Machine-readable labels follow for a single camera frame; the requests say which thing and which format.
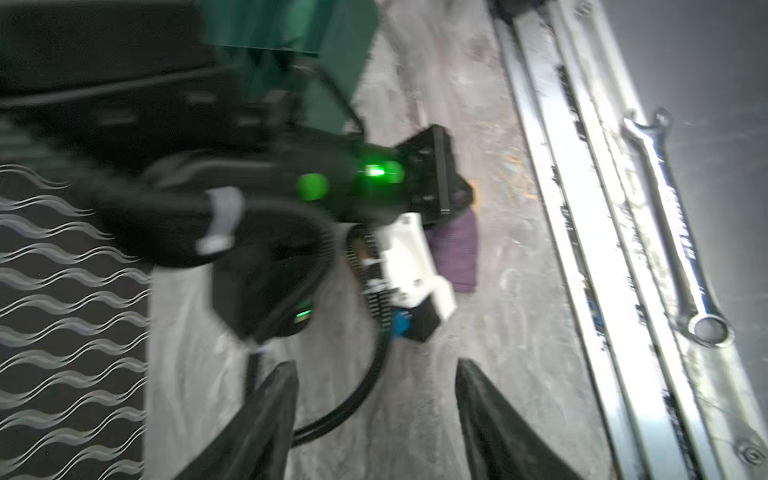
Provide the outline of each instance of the wrench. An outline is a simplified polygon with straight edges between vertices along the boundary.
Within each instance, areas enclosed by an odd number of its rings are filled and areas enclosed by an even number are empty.
[[[640,148],[654,182],[651,190],[657,204],[657,221],[661,226],[664,246],[668,253],[673,254],[670,262],[687,308],[688,334],[699,344],[710,348],[729,346],[735,337],[733,327],[725,320],[707,288],[665,159],[664,142],[672,126],[672,117],[659,108],[654,112],[651,125],[641,125],[634,121],[634,112],[629,112],[624,116],[623,126],[629,138]],[[716,339],[703,338],[697,333],[700,323],[718,325],[723,334]]]

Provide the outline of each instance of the blue object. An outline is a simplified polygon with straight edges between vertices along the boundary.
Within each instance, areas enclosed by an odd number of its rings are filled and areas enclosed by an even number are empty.
[[[411,314],[408,310],[395,309],[392,311],[392,336],[402,336],[411,329]]]

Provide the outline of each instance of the green circle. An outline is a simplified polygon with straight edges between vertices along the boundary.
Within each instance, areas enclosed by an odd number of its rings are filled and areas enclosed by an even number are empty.
[[[402,165],[394,160],[384,162],[384,171],[386,172],[387,181],[391,184],[399,184],[406,175]]]
[[[299,197],[305,202],[320,200],[330,191],[328,179],[323,174],[304,174],[296,182]]]

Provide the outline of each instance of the wrench ring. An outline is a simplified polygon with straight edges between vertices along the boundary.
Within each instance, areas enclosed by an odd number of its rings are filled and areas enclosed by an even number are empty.
[[[699,323],[703,322],[704,320],[709,320],[712,322],[715,322],[722,326],[725,329],[725,336],[722,340],[718,340],[716,342],[711,342],[709,340],[703,339],[700,336],[696,334],[696,327],[699,325]],[[708,348],[714,349],[722,349],[727,346],[730,346],[731,343],[733,343],[733,340],[736,338],[736,332],[733,330],[733,327],[728,323],[727,320],[725,320],[722,316],[713,315],[712,313],[700,313],[690,320],[688,320],[688,333],[696,340],[700,345],[706,346]]]

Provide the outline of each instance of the purple cloth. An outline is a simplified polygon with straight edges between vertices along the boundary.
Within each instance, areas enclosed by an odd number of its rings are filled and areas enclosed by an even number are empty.
[[[437,273],[453,283],[453,290],[474,292],[478,284],[478,222],[472,208],[425,233]]]

